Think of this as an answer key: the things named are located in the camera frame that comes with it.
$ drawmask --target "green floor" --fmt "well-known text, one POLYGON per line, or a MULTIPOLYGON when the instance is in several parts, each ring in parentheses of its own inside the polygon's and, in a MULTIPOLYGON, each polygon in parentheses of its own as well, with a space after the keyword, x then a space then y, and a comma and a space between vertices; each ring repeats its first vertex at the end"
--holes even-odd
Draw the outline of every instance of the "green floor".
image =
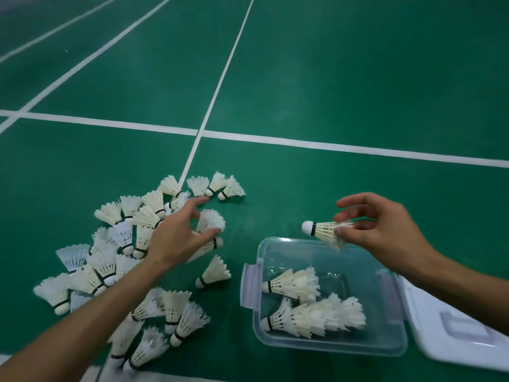
MULTIPOLYGON (((0 56, 106 0, 38 0, 0 14, 0 56)), ((117 0, 0 63, 0 110, 19 110, 162 0, 117 0)), ((32 112, 200 128, 251 0, 171 0, 32 112)), ((509 0, 254 0, 206 130, 509 159, 509 0)), ((54 251, 90 243, 93 212, 180 177, 194 136, 20 119, 0 134, 0 353, 58 318, 32 294, 64 268, 54 251)), ((427 359, 409 334, 400 358, 266 347, 239 306, 244 263, 268 236, 302 237, 334 201, 373 191, 407 206, 447 256, 509 279, 498 167, 201 139, 188 176, 234 174, 223 287, 195 293, 210 326, 149 366, 225 381, 502 381, 507 374, 427 359)), ((210 257, 169 273, 190 288, 210 257)))

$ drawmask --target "court boundary line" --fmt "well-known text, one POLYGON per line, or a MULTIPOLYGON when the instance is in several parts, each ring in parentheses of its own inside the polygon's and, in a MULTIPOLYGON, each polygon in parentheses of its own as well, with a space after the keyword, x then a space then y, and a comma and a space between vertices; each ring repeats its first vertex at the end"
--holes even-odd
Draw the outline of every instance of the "court boundary line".
MULTIPOLYGON (((73 68, 71 68, 69 71, 67 71, 64 75, 60 76, 60 78, 58 78, 52 84, 50 84, 48 87, 43 89, 31 101, 29 101, 21 109, 19 109, 19 112, 29 112, 36 104, 38 104, 41 100, 43 100, 45 97, 47 97, 49 94, 51 94, 55 89, 60 87, 71 76, 73 76, 75 73, 77 73, 83 67, 85 67, 88 63, 93 61, 95 58, 100 56, 106 50, 110 49, 113 45, 117 44, 118 41, 120 41, 125 35, 130 33, 130 31, 132 31, 138 25, 143 23, 143 21, 145 21, 146 19, 151 17, 157 11, 159 11, 169 1, 170 0, 163 0, 161 3, 157 4, 156 7, 151 9, 148 13, 146 13, 141 18, 136 20, 134 23, 129 25, 126 29, 124 29, 122 32, 120 32, 118 35, 116 35, 114 38, 112 38, 109 42, 104 44, 97 51, 95 51, 94 53, 92 53, 91 55, 89 55, 88 57, 83 59, 82 61, 80 61, 77 65, 75 65, 73 68)), ((18 118, 19 118, 18 116, 10 116, 2 124, 0 124, 0 134, 2 134, 5 130, 7 130, 9 127, 11 127, 18 120, 18 118)))
POLYGON ((182 174, 180 176, 180 180, 179 180, 180 187, 182 187, 182 185, 184 184, 184 180, 186 179, 187 173, 189 172, 189 168, 191 167, 192 160, 194 159, 194 154, 196 154, 196 149, 198 148, 198 144, 200 143, 201 137, 205 130, 205 126, 207 126, 207 122, 209 121, 210 113, 212 112, 214 103, 216 102, 217 95, 220 92, 221 85, 223 83, 223 80, 225 79, 226 72, 228 71, 230 62, 232 61, 233 54, 235 53, 235 49, 237 48, 237 44, 239 44, 240 37, 242 36, 242 31, 244 31, 244 26, 246 25, 247 17, 249 16, 249 12, 251 11, 251 6, 253 5, 254 1, 255 0, 251 0, 251 3, 249 3, 249 7, 247 8, 247 12, 244 17, 244 21, 242 22, 242 25, 240 26, 239 34, 237 35, 237 38, 235 39, 235 43, 233 44, 233 48, 232 48, 232 51, 230 52, 230 56, 228 57, 228 60, 226 61, 225 68, 223 69, 220 80, 217 83, 217 87, 214 91, 214 95, 212 96, 212 100, 210 101, 209 108, 207 109, 207 113, 205 113, 205 117, 203 118, 203 121, 201 122, 200 129, 198 130, 198 134, 196 135, 196 138, 194 139, 194 143, 191 148, 191 152, 189 153, 189 157, 187 158, 186 165, 184 166, 184 170, 182 171, 182 174))
MULTIPOLYGON (((198 136, 198 130, 190 129, 190 128, 186 128, 186 127, 149 125, 149 124, 144 124, 144 123, 133 123, 133 122, 126 122, 126 121, 109 121, 109 120, 103 120, 103 119, 80 118, 78 116, 40 114, 40 113, 36 113, 36 112, 20 112, 20 111, 10 111, 10 110, 0 110, 0 116, 8 116, 11 118, 16 117, 17 119, 18 118, 26 118, 26 119, 34 119, 34 120, 40 120, 40 121, 57 121, 57 122, 63 122, 63 123, 73 123, 73 124, 103 126, 103 127, 115 127, 115 128, 122 128, 122 129, 131 129, 131 130, 154 131, 154 132, 161 132, 161 133, 168 133, 168 134, 198 136)), ((459 163, 459 164, 475 165, 475 166, 509 168, 509 161, 501 160, 501 159, 462 157, 462 156, 457 156, 457 155, 432 154, 432 153, 421 153, 421 152, 415 152, 415 151, 382 149, 379 147, 353 146, 353 145, 333 144, 333 143, 326 143, 326 142, 315 142, 315 141, 301 141, 301 140, 294 140, 294 139, 290 139, 290 138, 278 138, 278 137, 264 136, 264 135, 238 134, 238 133, 230 133, 230 132, 203 130, 201 132, 201 137, 212 138, 212 139, 217 139, 217 140, 241 141, 241 142, 252 142, 252 143, 267 144, 267 145, 300 147, 303 149, 340 151, 340 152, 344 152, 344 153, 379 155, 379 156, 384 156, 384 157, 416 159, 416 160, 433 161, 433 162, 447 162, 447 163, 459 163)))
POLYGON ((6 61, 9 57, 17 55, 20 52, 23 52, 24 50, 30 48, 32 45, 40 43, 42 40, 45 40, 45 39, 49 38, 50 36, 52 36, 55 33, 61 31, 62 29, 67 28, 69 25, 72 25, 72 24, 78 22, 79 20, 84 19, 85 17, 91 15, 94 12, 97 12, 99 9, 104 8, 106 5, 109 5, 112 2, 114 2, 114 1, 116 1, 116 0, 107 0, 107 1, 103 2, 102 4, 97 5, 96 7, 86 11, 85 13, 83 13, 83 14, 81 14, 79 16, 76 16, 75 18, 65 22, 64 24, 61 24, 58 27, 53 28, 50 31, 47 31, 45 34, 42 34, 38 38, 35 38, 35 39, 33 39, 33 40, 23 44, 22 46, 20 46, 20 47, 18 47, 16 49, 13 49, 12 51, 7 52, 5 55, 0 57, 0 63, 3 63, 4 61, 6 61))

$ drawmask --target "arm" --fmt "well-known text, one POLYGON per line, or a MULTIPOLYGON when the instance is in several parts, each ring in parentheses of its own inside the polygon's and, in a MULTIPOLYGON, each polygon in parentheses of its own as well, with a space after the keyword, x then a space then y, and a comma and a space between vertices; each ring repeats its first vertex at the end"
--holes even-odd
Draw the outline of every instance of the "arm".
POLYGON ((390 270, 472 318, 509 335, 509 281, 480 274, 433 249, 406 209, 373 193, 339 200, 347 208, 334 216, 340 223, 367 217, 335 233, 357 244, 390 270))
POLYGON ((191 232, 189 219, 199 217, 195 205, 207 201, 207 197, 190 199, 168 216, 154 231, 143 262, 7 360, 0 366, 0 380, 79 381, 113 331, 157 281, 220 232, 210 229, 199 236, 191 232))

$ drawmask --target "lid handle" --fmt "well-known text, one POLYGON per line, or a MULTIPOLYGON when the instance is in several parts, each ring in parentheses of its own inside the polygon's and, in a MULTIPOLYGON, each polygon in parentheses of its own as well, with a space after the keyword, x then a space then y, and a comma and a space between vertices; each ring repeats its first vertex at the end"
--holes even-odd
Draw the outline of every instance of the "lid handle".
POLYGON ((396 276, 387 269, 377 271, 380 289, 385 306, 385 316, 389 321, 406 319, 405 308, 401 301, 396 276))
POLYGON ((252 310, 257 307, 258 298, 262 292, 260 284, 261 273, 261 264, 244 264, 242 280, 240 281, 240 305, 242 307, 252 310))

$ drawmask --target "clear plastic box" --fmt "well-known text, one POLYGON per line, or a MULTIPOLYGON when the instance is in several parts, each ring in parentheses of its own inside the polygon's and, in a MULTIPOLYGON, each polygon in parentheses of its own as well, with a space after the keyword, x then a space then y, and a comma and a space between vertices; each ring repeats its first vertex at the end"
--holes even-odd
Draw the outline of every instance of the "clear plastic box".
POLYGON ((253 310, 253 329, 264 344, 337 353, 386 355, 397 357, 407 349, 407 334, 395 276, 372 255, 354 245, 341 251, 318 240, 269 237, 258 247, 257 263, 246 264, 240 287, 240 304, 253 310), (327 332, 325 337, 296 338, 285 332, 265 332, 260 319, 274 313, 282 296, 262 293, 262 282, 290 268, 302 270, 312 265, 320 278, 320 292, 332 292, 341 299, 355 296, 366 314, 366 328, 327 332))

